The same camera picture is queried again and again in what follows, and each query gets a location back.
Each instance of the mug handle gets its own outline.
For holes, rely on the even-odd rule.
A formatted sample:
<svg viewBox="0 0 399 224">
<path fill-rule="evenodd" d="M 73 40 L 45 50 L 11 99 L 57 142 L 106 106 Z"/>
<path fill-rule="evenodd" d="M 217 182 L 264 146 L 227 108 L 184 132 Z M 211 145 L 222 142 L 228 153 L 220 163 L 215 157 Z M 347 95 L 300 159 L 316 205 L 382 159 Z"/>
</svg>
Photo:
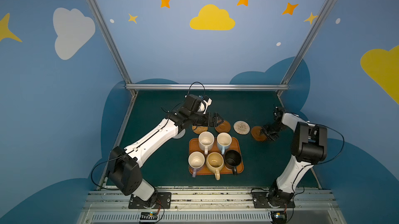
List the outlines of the mug handle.
<svg viewBox="0 0 399 224">
<path fill-rule="evenodd" d="M 216 180 L 220 180 L 220 172 L 219 172 L 219 170 L 217 169 L 216 171 L 215 171 L 215 178 L 216 178 Z"/>
</svg>

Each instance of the mug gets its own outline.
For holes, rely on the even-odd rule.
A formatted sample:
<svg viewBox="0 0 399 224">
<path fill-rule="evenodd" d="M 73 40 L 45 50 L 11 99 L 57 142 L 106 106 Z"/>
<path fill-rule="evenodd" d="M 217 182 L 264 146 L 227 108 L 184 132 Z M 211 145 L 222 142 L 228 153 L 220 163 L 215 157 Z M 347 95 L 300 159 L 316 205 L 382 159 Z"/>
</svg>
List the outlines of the mug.
<svg viewBox="0 0 399 224">
<path fill-rule="evenodd" d="M 206 157 L 206 167 L 215 174 L 215 178 L 220 180 L 220 171 L 224 167 L 224 161 L 221 154 L 212 152 Z"/>
<path fill-rule="evenodd" d="M 208 151 L 212 149 L 215 137 L 211 132 L 202 132 L 198 137 L 198 145 L 201 150 L 208 154 Z"/>
<path fill-rule="evenodd" d="M 217 148 L 222 152 L 224 155 L 225 151 L 230 148 L 232 144 L 232 137 L 227 133 L 220 133 L 217 135 Z"/>
<path fill-rule="evenodd" d="M 195 151 L 188 157 L 188 165 L 193 169 L 193 177 L 197 175 L 197 172 L 203 168 L 205 164 L 205 156 L 201 152 Z"/>
<path fill-rule="evenodd" d="M 237 166 L 241 164 L 242 157 L 240 153 L 231 149 L 226 152 L 224 157 L 226 168 L 233 171 L 233 175 L 237 175 Z"/>
</svg>

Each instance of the orange serving tray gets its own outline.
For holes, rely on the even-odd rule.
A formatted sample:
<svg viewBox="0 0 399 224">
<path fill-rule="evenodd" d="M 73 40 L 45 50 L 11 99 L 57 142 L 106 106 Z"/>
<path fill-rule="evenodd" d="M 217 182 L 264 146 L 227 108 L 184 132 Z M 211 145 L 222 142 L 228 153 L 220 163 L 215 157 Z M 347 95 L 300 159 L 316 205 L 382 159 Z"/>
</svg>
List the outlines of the orange serving tray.
<svg viewBox="0 0 399 224">
<path fill-rule="evenodd" d="M 240 153 L 240 155 L 241 155 L 240 146 L 238 144 L 238 140 L 235 137 L 232 137 L 232 144 L 230 145 L 230 148 L 228 150 L 231 150 L 231 149 L 238 151 L 238 153 Z M 189 154 L 191 154 L 194 151 L 201 152 L 206 158 L 206 155 L 204 154 L 203 150 L 201 150 L 198 145 L 198 138 L 193 138 L 189 142 L 189 148 L 188 148 Z M 215 142 L 213 143 L 213 147 L 210 151 L 208 151 L 208 154 L 210 154 L 212 152 L 218 152 L 219 154 L 221 154 L 220 150 L 217 148 L 216 138 L 215 138 Z M 193 170 L 190 167 L 188 168 L 188 170 L 190 171 L 191 174 L 193 173 Z M 243 162 L 241 162 L 241 164 L 237 166 L 237 173 L 241 173 L 243 171 L 244 171 L 244 164 L 243 164 Z M 232 173 L 233 173 L 233 171 L 226 168 L 226 166 L 224 166 L 222 168 L 222 170 L 220 171 L 220 174 L 232 174 Z M 209 169 L 206 167 L 206 165 L 204 165 L 204 167 L 200 171 L 197 171 L 197 175 L 205 175 L 205 174 L 214 174 L 214 173 L 209 171 Z"/>
</svg>

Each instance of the green mat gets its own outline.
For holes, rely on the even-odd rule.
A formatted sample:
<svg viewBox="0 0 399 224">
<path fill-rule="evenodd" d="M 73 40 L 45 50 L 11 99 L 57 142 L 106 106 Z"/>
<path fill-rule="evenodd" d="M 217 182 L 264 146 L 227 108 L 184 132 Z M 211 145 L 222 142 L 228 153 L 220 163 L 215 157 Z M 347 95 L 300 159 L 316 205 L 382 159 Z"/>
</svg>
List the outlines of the green mat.
<svg viewBox="0 0 399 224">
<path fill-rule="evenodd" d="M 140 91 L 134 103 L 120 146 L 126 147 L 152 130 L 166 114 L 161 106 L 171 110 L 184 100 L 186 91 Z M 191 91 L 202 94 L 202 91 Z M 143 178 L 154 186 L 239 186 L 269 187 L 281 175 L 290 160 L 290 144 L 293 131 L 280 132 L 275 142 L 257 142 L 251 133 L 237 134 L 233 129 L 236 121 L 245 121 L 253 126 L 273 121 L 273 106 L 280 106 L 275 92 L 226 92 L 207 91 L 212 99 L 208 111 L 218 112 L 231 125 L 229 134 L 239 141 L 244 171 L 237 176 L 222 174 L 219 181 L 214 175 L 192 177 L 188 171 L 188 142 L 198 135 L 187 129 L 180 139 L 170 139 L 155 151 L 141 168 Z M 214 128 L 209 128 L 216 137 Z M 301 180 L 305 187 L 317 187 L 312 172 Z"/>
</svg>

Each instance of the yellow mug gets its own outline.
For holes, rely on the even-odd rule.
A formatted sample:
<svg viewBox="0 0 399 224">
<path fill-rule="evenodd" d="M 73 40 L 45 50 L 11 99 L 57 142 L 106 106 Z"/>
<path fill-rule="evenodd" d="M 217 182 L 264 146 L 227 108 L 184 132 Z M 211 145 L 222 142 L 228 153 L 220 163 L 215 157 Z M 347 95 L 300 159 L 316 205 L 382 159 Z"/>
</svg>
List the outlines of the yellow mug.
<svg viewBox="0 0 399 224">
<path fill-rule="evenodd" d="M 218 152 L 212 152 L 206 157 L 206 167 L 215 174 L 215 178 L 220 180 L 220 171 L 224 167 L 224 160 Z"/>
</svg>

